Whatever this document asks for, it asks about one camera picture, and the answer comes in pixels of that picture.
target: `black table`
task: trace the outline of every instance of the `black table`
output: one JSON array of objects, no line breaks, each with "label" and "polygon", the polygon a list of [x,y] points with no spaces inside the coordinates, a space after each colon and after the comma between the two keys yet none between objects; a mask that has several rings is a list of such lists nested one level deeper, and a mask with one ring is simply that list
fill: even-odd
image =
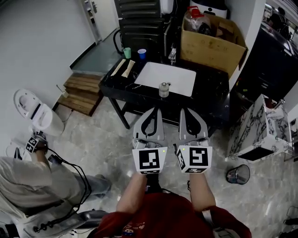
[{"label": "black table", "polygon": [[[126,70],[129,60],[126,60],[116,75],[111,76],[121,60],[104,76],[100,83],[100,89],[103,95],[109,98],[127,129],[129,129],[129,124],[124,117],[125,112],[141,115],[156,106],[162,111],[163,121],[176,126],[179,125],[181,108],[188,107],[193,109],[205,120],[209,136],[216,129],[221,129],[229,121],[230,98],[227,73],[188,61],[177,62],[176,66],[178,67],[196,71],[192,96],[187,97],[170,91],[168,97],[161,98],[157,88],[134,83],[147,62],[139,60],[138,56],[132,58],[135,64],[127,78],[121,75]],[[116,99],[126,102],[122,110]]]}]

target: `marble floor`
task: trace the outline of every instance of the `marble floor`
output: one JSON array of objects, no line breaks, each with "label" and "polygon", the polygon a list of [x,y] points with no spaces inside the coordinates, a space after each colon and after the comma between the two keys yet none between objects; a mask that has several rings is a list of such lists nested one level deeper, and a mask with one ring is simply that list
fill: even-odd
[{"label": "marble floor", "polygon": [[[70,110],[59,106],[57,113],[66,120]],[[138,119],[130,113],[125,116],[132,125]],[[164,123],[164,132],[169,148],[160,174],[161,187],[190,199],[188,175],[181,173],[172,146],[178,139],[178,128]],[[132,129],[125,129],[110,101],[103,98],[93,117],[72,112],[63,134],[48,138],[49,145],[65,160],[80,165],[86,174],[102,174],[113,182],[106,197],[86,202],[81,206],[82,211],[115,210],[134,171],[132,133]],[[213,146],[212,167],[206,172],[206,177],[217,206],[246,224],[254,238],[274,238],[282,230],[291,230],[291,227],[283,225],[283,221],[288,208],[298,205],[298,162],[284,162],[283,153],[254,164],[244,160],[226,161],[228,133],[225,130],[216,131],[210,144]],[[248,164],[251,170],[249,182],[245,185],[226,182],[227,170],[243,163]],[[298,211],[291,209],[290,215],[298,217]]]}]

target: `gray pants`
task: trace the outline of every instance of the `gray pants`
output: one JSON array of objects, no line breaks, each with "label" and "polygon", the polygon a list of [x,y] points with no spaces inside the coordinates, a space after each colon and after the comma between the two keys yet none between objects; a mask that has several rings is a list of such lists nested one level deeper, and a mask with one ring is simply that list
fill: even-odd
[{"label": "gray pants", "polygon": [[[74,174],[74,176],[78,180],[82,192],[85,191],[85,185],[81,177],[78,174]],[[88,197],[87,201],[92,201],[97,198],[103,197],[111,189],[111,182],[102,175],[99,175],[98,177],[86,175],[86,177],[92,190],[91,195]]]}]

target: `blue cup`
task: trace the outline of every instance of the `blue cup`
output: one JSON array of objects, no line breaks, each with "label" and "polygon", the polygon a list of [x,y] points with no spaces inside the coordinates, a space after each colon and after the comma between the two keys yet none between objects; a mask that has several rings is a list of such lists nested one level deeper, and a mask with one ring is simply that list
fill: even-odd
[{"label": "blue cup", "polygon": [[146,58],[146,51],[145,49],[139,49],[138,50],[138,53],[139,53],[139,56],[140,56],[140,59],[145,59]]}]

